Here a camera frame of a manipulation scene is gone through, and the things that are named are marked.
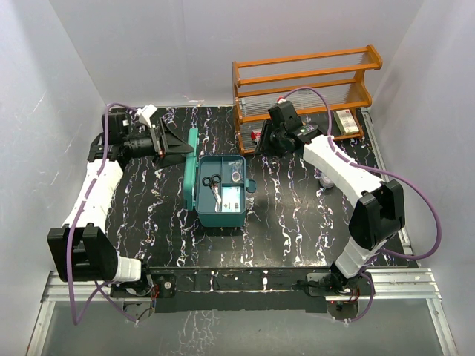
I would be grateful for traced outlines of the white blue card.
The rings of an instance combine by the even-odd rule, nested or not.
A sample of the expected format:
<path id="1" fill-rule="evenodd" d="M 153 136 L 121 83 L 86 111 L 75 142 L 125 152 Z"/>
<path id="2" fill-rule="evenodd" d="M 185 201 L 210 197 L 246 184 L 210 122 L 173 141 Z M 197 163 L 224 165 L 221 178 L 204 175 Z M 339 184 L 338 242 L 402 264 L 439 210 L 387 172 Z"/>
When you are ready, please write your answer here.
<path id="1" fill-rule="evenodd" d="M 226 213 L 240 213 L 241 195 L 242 188 L 240 186 L 223 186 L 221 211 Z"/>

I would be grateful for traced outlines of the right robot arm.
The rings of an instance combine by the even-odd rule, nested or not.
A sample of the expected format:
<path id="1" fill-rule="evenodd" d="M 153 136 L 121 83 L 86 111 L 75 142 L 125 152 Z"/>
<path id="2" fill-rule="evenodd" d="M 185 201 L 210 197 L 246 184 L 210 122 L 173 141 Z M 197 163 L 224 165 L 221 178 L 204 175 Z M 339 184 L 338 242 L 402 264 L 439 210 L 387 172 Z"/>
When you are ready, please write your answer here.
<path id="1" fill-rule="evenodd" d="M 404 191 L 395 180 L 383 181 L 335 146 L 315 123 L 305 123 L 294 105 L 285 99 L 269 109 L 255 153 L 283 157 L 297 153 L 317 168 L 343 193 L 353 207 L 350 238 L 330 272 L 313 288 L 348 294 L 357 286 L 358 276 L 383 245 L 405 225 Z"/>

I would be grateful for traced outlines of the blue divided tray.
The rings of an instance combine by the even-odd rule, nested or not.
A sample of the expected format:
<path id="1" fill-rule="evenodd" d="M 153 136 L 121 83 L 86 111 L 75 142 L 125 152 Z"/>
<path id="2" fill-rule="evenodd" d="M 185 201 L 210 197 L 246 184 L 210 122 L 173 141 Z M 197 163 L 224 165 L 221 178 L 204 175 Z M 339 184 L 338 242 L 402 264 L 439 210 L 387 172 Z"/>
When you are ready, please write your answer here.
<path id="1" fill-rule="evenodd" d="M 200 158 L 198 165 L 198 178 L 197 178 L 197 195 L 196 195 L 196 208 L 200 214 L 243 214 L 245 211 L 245 159 L 241 155 L 208 155 Z M 226 213 L 216 212 L 215 200 L 210 188 L 202 184 L 202 178 L 211 176 L 213 174 L 219 174 L 221 176 L 220 196 L 222 198 L 223 186 L 240 186 L 242 188 L 241 195 L 241 212 L 240 213 Z"/>

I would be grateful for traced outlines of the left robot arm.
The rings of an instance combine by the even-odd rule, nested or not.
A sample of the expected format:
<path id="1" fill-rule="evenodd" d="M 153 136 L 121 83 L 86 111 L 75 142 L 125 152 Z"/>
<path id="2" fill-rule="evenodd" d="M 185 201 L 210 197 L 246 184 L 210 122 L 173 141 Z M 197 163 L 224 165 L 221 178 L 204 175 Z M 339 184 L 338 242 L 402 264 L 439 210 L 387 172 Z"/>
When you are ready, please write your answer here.
<path id="1" fill-rule="evenodd" d="M 151 157 L 161 168 L 179 165 L 192 147 L 167 126 L 154 105 L 114 108 L 101 121 L 79 196 L 62 226 L 49 231 L 47 244 L 62 281 L 127 283 L 144 296 L 154 279 L 143 271 L 141 260 L 118 255 L 105 233 L 108 211 L 131 160 Z"/>

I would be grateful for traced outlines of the small black scissors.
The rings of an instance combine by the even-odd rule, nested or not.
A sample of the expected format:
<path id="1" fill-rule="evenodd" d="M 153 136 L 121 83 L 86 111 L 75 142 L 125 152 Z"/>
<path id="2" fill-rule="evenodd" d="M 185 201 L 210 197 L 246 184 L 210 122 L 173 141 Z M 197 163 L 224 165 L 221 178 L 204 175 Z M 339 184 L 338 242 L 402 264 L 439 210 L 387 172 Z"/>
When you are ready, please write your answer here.
<path id="1" fill-rule="evenodd" d="M 220 186 L 221 183 L 221 176 L 219 174 L 213 174 L 211 176 L 207 176 L 202 178 L 202 184 L 211 189 L 214 200 L 215 200 L 215 208 L 216 212 L 220 212 L 221 210 L 221 203 L 222 198 L 220 196 Z"/>

